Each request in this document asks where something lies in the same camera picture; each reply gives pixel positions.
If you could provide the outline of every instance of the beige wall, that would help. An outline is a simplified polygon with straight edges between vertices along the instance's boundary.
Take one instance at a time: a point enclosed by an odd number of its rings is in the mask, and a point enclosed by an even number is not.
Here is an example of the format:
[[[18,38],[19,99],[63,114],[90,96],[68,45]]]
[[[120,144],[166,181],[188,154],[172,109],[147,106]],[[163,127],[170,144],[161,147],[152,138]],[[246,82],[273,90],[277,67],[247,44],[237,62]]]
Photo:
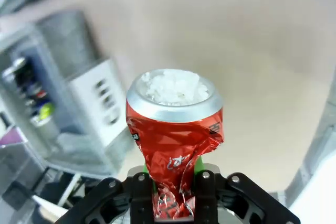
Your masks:
[[[6,31],[80,7],[128,87],[158,67],[196,71],[225,101],[226,143],[205,156],[284,189],[313,138],[335,66],[335,0],[43,0]]]

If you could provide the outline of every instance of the silver can rim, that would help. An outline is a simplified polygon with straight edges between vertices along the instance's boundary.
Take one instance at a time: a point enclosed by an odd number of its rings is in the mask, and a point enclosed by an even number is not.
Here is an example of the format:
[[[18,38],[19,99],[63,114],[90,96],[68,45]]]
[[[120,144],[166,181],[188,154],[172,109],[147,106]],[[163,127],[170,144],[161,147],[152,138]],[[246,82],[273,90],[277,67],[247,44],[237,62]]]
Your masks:
[[[164,70],[189,71],[184,69],[154,69],[147,72],[155,74]],[[139,81],[141,81],[141,77],[145,73],[140,74],[133,81],[127,92],[127,103],[136,113],[146,118],[169,123],[188,123],[205,119],[217,113],[223,107],[223,99],[214,84],[202,76],[200,76],[200,81],[208,87],[210,92],[209,97],[204,101],[184,106],[169,106],[155,103],[138,91]]]

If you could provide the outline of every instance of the red aluminum can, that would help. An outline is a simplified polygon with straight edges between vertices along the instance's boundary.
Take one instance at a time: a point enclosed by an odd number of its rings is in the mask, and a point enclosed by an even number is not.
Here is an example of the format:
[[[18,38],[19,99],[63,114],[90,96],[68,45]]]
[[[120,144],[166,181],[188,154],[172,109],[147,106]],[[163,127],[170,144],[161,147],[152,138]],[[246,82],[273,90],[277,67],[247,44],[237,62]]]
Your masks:
[[[164,70],[149,73],[155,76]],[[176,218],[186,214],[183,208],[192,197],[196,160],[224,141],[221,96],[210,81],[200,77],[200,82],[206,85],[208,98],[186,106],[153,102],[145,95],[141,76],[127,93],[127,124],[158,188],[159,197],[154,202],[157,217]],[[170,212],[164,211],[162,198],[169,199],[169,206],[165,205]]]

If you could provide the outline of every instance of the white wall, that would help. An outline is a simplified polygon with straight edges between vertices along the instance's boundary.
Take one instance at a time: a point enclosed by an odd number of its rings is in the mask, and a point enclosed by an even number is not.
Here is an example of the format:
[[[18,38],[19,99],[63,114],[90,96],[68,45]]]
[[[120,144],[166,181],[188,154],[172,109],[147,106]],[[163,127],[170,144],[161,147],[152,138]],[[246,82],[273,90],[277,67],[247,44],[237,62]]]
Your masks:
[[[226,143],[205,161],[287,187],[313,138],[335,65],[334,0],[43,0],[3,31],[82,8],[128,87],[158,67],[196,71],[224,97]]]

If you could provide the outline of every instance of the white paper inside can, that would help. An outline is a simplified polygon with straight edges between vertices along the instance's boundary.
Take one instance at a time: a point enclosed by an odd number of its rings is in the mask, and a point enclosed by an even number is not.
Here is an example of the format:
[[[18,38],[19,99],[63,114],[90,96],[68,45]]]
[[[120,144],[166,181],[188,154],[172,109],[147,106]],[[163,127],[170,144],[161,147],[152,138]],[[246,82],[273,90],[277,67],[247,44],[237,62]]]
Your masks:
[[[150,87],[153,84],[151,80],[158,80],[158,77],[160,79],[162,76],[164,78],[161,79],[161,87]],[[183,91],[183,88],[188,86],[192,86],[191,91]],[[162,93],[152,97],[153,92],[157,90],[161,90]],[[186,96],[186,99],[181,99],[181,95]],[[180,69],[156,69],[138,76],[128,90],[127,102],[142,116],[173,123],[194,122],[207,118],[223,106],[221,96],[209,80]]]

